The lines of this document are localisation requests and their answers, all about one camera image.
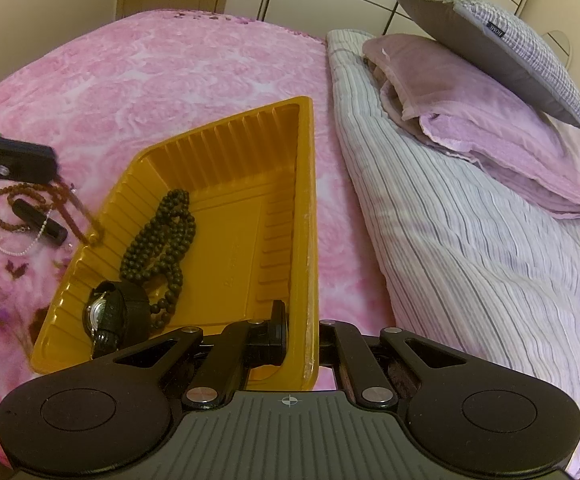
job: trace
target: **striped blanket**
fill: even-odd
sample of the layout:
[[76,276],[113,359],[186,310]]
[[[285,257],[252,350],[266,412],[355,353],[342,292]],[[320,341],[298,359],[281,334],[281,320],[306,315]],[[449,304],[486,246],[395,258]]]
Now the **striped blanket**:
[[[337,132],[397,324],[580,407],[580,220],[558,221],[391,121],[364,32],[327,36]],[[580,476],[580,444],[568,466]]]

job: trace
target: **dark green beaded necklace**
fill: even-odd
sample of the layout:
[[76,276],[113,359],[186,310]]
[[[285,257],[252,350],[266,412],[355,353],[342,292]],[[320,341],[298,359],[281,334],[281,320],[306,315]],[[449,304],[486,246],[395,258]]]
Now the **dark green beaded necklace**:
[[172,319],[183,285],[179,262],[195,238],[195,218],[190,214],[189,193],[169,191],[161,200],[154,218],[136,235],[121,260],[121,278],[143,285],[162,274],[167,280],[164,297],[150,305],[151,331],[157,332]]

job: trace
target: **pink floral bedsheet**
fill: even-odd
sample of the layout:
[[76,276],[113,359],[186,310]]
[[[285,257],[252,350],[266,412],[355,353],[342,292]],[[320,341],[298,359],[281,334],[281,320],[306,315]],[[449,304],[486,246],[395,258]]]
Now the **pink floral bedsheet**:
[[[53,146],[64,179],[96,210],[139,150],[296,95],[314,103],[320,317],[377,334],[393,315],[340,153],[321,40],[232,16],[144,12],[73,40],[0,83],[0,132]],[[4,200],[0,216],[13,219]],[[20,257],[0,252],[0,401],[34,376],[28,359],[76,248],[73,236],[68,242],[37,245]],[[29,243],[23,234],[2,242],[11,251]],[[328,384],[320,378],[320,386]]]

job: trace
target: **pink pillow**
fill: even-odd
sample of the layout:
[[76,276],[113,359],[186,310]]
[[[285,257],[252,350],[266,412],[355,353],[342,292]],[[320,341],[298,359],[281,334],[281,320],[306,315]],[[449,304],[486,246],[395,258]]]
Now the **pink pillow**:
[[436,144],[475,161],[555,216],[580,216],[578,128],[555,127],[559,121],[548,120],[434,40],[382,36],[366,41],[363,53],[401,101],[402,112],[382,100],[391,116],[418,119],[423,133]]

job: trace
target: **yellow plastic tray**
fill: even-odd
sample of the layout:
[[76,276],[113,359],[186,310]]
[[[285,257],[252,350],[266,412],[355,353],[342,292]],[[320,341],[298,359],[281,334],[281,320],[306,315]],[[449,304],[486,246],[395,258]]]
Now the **yellow plastic tray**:
[[[312,102],[296,97],[217,121],[139,153],[110,192],[102,243],[81,246],[50,304],[32,353],[40,373],[89,360],[82,311],[92,288],[118,280],[121,257],[172,188],[190,192],[196,237],[182,260],[183,290],[166,330],[220,333],[268,318],[273,300],[289,316],[281,367],[250,374],[257,390],[310,389],[318,372],[316,198]],[[151,301],[165,285],[148,290]]]

